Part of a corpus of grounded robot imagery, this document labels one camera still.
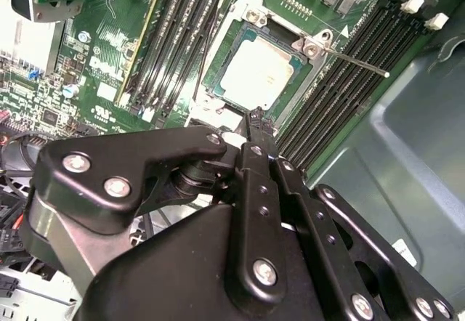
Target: white slot latch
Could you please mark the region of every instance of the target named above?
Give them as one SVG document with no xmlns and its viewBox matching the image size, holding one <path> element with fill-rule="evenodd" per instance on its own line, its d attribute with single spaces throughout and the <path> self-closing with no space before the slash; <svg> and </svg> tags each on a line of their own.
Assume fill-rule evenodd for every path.
<svg viewBox="0 0 465 321">
<path fill-rule="evenodd" d="M 400 9 L 408 14 L 416 14 L 423 3 L 424 0 L 408 0 L 400 6 Z"/>
<path fill-rule="evenodd" d="M 424 25 L 426 28 L 432 31 L 438 31 L 444 27 L 445 23 L 449 20 L 449 17 L 442 12 L 436 14 L 431 20 L 427 20 Z"/>
</svg>

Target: metal screw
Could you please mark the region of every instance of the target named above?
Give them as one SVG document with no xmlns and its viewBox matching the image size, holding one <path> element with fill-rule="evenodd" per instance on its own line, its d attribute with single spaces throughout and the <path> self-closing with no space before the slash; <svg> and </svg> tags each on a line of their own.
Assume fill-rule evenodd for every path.
<svg viewBox="0 0 465 321">
<path fill-rule="evenodd" d="M 433 311 L 427 301 L 425 301 L 423 298 L 417 298 L 416 305 L 424 316 L 433 318 Z"/>
<path fill-rule="evenodd" d="M 323 188 L 323 194 L 327 197 L 327 198 L 330 198 L 330 199 L 335 199 L 336 197 L 334 196 L 334 194 L 329 190 L 329 189 L 326 189 L 326 188 Z"/>
<path fill-rule="evenodd" d="M 257 147 L 256 145 L 251 146 L 250 149 L 252 149 L 252 152 L 254 152 L 257 155 L 262 154 L 262 150 L 260 149 L 260 147 Z"/>
<path fill-rule="evenodd" d="M 260 15 L 254 10 L 249 10 L 247 11 L 246 18 L 250 23 L 256 23 L 259 20 Z"/>
<path fill-rule="evenodd" d="M 290 162 L 288 162 L 287 160 L 283 161 L 283 166 L 288 171 L 293 171 L 294 170 L 294 167 L 292 166 L 292 164 Z"/>
<path fill-rule="evenodd" d="M 63 159 L 63 166 L 75 174 L 81 174 L 90 169 L 90 160 L 79 154 L 71 154 Z"/>
<path fill-rule="evenodd" d="M 444 315 L 444 317 L 450 319 L 450 312 L 441 301 L 438 301 L 437 299 L 434 300 L 434 305 L 439 310 L 439 312 Z"/>
<path fill-rule="evenodd" d="M 275 268 L 263 259 L 257 259 L 254 262 L 254 274 L 257 280 L 265 286 L 273 286 L 278 279 Z"/>
<path fill-rule="evenodd" d="M 114 198 L 124 198 L 131 192 L 131 186 L 127 181 L 121 178 L 113 177 L 107 179 L 103 185 L 109 196 Z"/>
<path fill-rule="evenodd" d="M 355 310 L 361 317 L 365 320 L 373 319 L 373 309 L 364 296 L 361 296 L 358 293 L 354 294 L 352 296 L 352 303 L 354 304 Z"/>
<path fill-rule="evenodd" d="M 318 53 L 318 47 L 316 45 L 309 45 L 305 48 L 305 54 L 308 57 L 314 57 Z"/>
<path fill-rule="evenodd" d="M 216 134 L 209 134 L 209 135 L 207 135 L 206 138 L 207 138 L 208 141 L 210 141 L 214 145 L 220 145 L 221 144 L 221 141 L 219 140 L 219 137 Z"/>
</svg>

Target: gray metal panel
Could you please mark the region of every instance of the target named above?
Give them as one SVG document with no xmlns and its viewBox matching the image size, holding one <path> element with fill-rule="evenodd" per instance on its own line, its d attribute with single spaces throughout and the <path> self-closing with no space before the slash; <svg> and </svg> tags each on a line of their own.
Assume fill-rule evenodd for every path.
<svg viewBox="0 0 465 321">
<path fill-rule="evenodd" d="M 465 49 L 413 61 L 310 186 L 338 190 L 465 309 Z"/>
</svg>

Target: motherboard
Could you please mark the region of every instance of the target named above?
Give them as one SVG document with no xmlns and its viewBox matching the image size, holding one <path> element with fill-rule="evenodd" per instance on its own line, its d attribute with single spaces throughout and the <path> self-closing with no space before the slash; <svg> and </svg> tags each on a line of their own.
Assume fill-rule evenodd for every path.
<svg viewBox="0 0 465 321">
<path fill-rule="evenodd" d="M 0 124 L 82 137 L 256 107 L 311 174 L 463 0 L 0 0 Z"/>
</svg>

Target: red wire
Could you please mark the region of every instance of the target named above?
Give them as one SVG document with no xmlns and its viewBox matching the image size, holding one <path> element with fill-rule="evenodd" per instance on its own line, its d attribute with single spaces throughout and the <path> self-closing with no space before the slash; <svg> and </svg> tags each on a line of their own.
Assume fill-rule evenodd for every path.
<svg viewBox="0 0 465 321">
<path fill-rule="evenodd" d="M 13 224 L 13 230 L 16 230 L 20 227 L 21 223 L 23 223 L 23 218 L 24 214 L 21 214 L 21 216 L 17 218 L 16 222 Z"/>
</svg>

